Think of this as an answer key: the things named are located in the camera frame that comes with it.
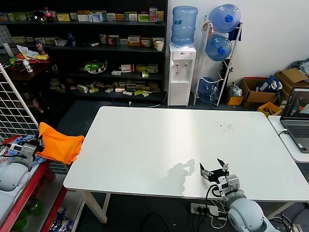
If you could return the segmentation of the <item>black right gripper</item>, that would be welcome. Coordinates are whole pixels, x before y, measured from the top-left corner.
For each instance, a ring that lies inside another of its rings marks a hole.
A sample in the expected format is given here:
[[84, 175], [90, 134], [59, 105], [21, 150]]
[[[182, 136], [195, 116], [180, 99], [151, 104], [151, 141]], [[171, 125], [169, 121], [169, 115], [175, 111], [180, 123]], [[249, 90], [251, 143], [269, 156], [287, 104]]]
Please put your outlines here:
[[219, 178], [228, 176], [229, 167], [228, 164], [225, 164], [225, 162], [221, 159], [217, 159], [219, 164], [221, 165], [222, 169], [217, 169], [213, 171], [208, 171], [204, 168], [202, 163], [200, 163], [200, 175], [204, 179], [208, 179], [210, 182], [219, 183]]

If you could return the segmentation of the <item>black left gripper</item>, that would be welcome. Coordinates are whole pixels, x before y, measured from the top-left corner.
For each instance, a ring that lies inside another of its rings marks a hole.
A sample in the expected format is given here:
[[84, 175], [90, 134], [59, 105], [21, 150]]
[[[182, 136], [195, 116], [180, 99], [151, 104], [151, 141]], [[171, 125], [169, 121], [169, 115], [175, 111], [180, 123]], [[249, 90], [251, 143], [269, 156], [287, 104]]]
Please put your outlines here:
[[43, 152], [44, 150], [44, 141], [43, 136], [39, 136], [34, 140], [34, 145], [36, 146], [36, 152]]

